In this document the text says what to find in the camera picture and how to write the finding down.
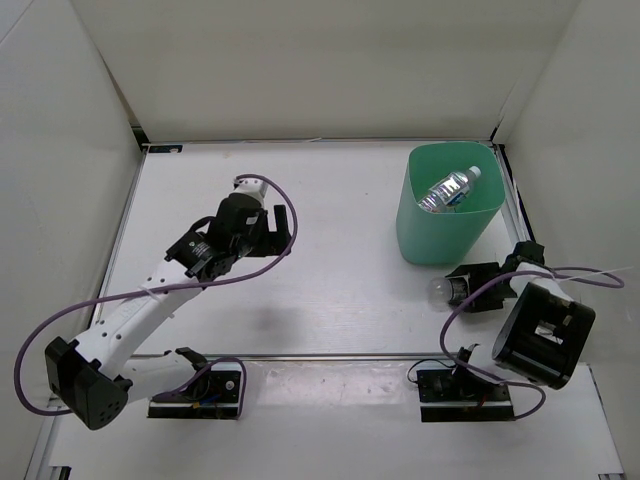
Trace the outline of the clear bottle black label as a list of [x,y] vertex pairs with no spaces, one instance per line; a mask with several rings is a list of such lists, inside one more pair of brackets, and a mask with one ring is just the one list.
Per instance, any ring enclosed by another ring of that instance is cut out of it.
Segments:
[[427,286],[427,300],[436,311],[456,308],[470,293],[468,279],[465,276],[437,277]]

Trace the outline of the clear bottle blue white label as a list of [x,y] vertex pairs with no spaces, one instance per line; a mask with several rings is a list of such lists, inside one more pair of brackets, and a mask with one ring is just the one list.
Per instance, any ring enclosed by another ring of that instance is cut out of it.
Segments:
[[481,175],[482,172],[477,166],[471,166],[465,171],[451,172],[430,187],[417,205],[430,213],[451,212],[471,194]]

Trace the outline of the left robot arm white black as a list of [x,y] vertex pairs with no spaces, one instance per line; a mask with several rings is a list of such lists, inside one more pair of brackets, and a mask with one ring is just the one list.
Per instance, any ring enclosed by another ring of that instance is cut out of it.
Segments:
[[210,386],[205,358],[183,347],[143,367],[132,356],[141,344],[204,290],[230,285],[231,268],[246,257],[280,262],[298,233],[292,205],[275,206],[276,228],[261,202],[240,194],[224,199],[215,215],[196,221],[135,291],[112,296],[116,308],[71,340],[54,338],[45,348],[48,383],[90,430],[111,423],[130,403],[180,392],[188,400]]

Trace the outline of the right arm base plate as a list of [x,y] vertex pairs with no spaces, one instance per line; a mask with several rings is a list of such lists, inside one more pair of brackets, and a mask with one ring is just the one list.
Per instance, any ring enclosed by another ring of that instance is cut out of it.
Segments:
[[422,423],[503,422],[514,419],[509,390],[439,359],[407,372],[418,389]]

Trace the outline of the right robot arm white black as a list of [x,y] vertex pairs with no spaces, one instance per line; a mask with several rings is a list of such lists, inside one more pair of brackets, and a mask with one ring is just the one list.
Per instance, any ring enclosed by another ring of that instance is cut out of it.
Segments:
[[550,387],[570,380],[596,314],[575,301],[550,277],[544,247],[518,242],[503,263],[457,267],[442,279],[444,302],[459,307],[484,285],[489,287],[463,308],[466,313],[499,310],[504,301],[515,304],[492,348],[501,368]]

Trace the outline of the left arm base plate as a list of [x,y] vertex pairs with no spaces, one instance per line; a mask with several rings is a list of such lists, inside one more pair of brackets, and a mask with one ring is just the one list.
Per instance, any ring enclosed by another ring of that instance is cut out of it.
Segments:
[[209,370],[177,393],[159,394],[147,417],[163,420],[239,420],[245,400],[247,369],[233,357],[210,363]]

